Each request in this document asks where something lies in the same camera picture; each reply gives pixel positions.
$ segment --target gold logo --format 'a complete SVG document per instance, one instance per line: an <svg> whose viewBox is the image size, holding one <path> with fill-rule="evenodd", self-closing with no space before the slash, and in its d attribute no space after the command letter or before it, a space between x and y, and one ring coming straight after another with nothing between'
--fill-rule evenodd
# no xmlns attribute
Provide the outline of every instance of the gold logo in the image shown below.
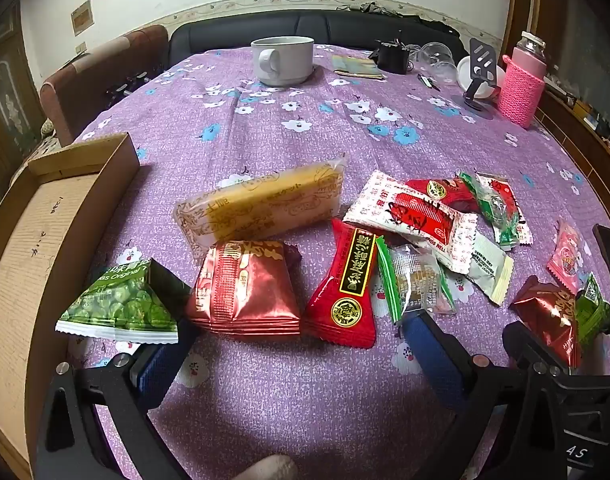
<svg viewBox="0 0 610 480"><path fill-rule="evenodd" d="M362 315L361 304L354 298L341 298L332 305L332 319L343 328L354 326Z"/></svg>
<svg viewBox="0 0 610 480"><path fill-rule="evenodd" d="M445 187L442 184L439 184L435 180L430 180L427 183L427 195L431 198L434 198L435 200L441 200L445 198L445 196L447 195L447 191L445 190Z"/></svg>

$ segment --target red candy wrapper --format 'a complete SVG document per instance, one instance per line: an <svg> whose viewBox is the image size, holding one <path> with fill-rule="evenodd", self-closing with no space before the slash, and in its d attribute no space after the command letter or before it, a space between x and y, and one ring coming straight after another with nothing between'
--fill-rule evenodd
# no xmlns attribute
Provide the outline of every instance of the red candy wrapper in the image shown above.
<svg viewBox="0 0 610 480"><path fill-rule="evenodd" d="M371 174L343 220L392 231L412 243L427 240L448 269L470 270L477 215L452 209L381 171Z"/></svg>
<svg viewBox="0 0 610 480"><path fill-rule="evenodd" d="M376 235L338 218L332 218L332 228L336 254L303 313L301 330L332 343L371 348L376 329L368 283L376 259Z"/></svg>
<svg viewBox="0 0 610 480"><path fill-rule="evenodd" d="M480 213L476 197L458 177L440 180L409 180L405 185L461 213Z"/></svg>
<svg viewBox="0 0 610 480"><path fill-rule="evenodd" d="M227 242L210 248L185 308L200 327L233 337L294 336L299 308L288 269L301 259L281 242Z"/></svg>
<svg viewBox="0 0 610 480"><path fill-rule="evenodd" d="M580 237L576 230L559 218L559 237L556 249L547 263L547 268L562 285L576 296L578 292L578 246Z"/></svg>
<svg viewBox="0 0 610 480"><path fill-rule="evenodd" d="M523 323L574 369L580 364L574 296L559 285L527 278L510 308Z"/></svg>

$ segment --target wooden cabinet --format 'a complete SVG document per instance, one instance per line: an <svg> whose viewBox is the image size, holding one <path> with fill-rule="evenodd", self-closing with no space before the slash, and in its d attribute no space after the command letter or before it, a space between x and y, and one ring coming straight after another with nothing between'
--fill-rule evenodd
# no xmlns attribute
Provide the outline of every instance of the wooden cabinet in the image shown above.
<svg viewBox="0 0 610 480"><path fill-rule="evenodd" d="M14 172L40 142L43 121L16 4L0 19L0 197Z"/></svg>

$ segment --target picture frame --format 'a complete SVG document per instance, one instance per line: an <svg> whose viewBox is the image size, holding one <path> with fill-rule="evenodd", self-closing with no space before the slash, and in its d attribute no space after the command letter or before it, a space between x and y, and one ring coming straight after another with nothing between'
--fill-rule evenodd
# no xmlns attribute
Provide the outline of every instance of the picture frame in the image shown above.
<svg viewBox="0 0 610 480"><path fill-rule="evenodd" d="M71 13L71 26L74 29L74 37L94 25L91 2L88 0L78 9Z"/></svg>

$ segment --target floral tablecloth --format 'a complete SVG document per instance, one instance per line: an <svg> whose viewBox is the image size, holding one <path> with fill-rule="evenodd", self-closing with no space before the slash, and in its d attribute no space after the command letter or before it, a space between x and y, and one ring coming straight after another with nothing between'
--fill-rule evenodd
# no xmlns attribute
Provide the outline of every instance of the floral tablecloth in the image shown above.
<svg viewBox="0 0 610 480"><path fill-rule="evenodd" d="M452 277L458 314L436 318L468 351L507 363L500 335L516 319L508 304L531 274L554 280L545 264L559 215L580 231L580 268L595 272L610 301L610 277L592 236L592 226L610 226L609 218L554 138L500 116L477 118L451 101L457 87L427 89L415 74L341 78L331 69L333 53L367 55L317 45L312 77L298 88L279 89L254 78L249 48L210 51L101 113L78 141L127 131L142 167L107 228L93 271L154 257L193 285L198 269L171 217L177 201L347 153L346 204L376 169L401 180L474 169L511 179L534 244L512 251L505 303L496 308L470 282ZM479 230L493 237L483 219ZM303 254L294 289L305 305L333 257L331 227L319 223L284 240ZM378 335L367 351L310 339L197 339L162 405L149 413L192 478L231 478L277 452L293 457L306 479L402 479L418 468L453 414L439 405L408 346L395 336L378 283L371 293ZM610 373L609 338L603 346ZM70 357L93 366L133 349L72 338ZM101 418L125 475L137 478L106 410Z"/></svg>

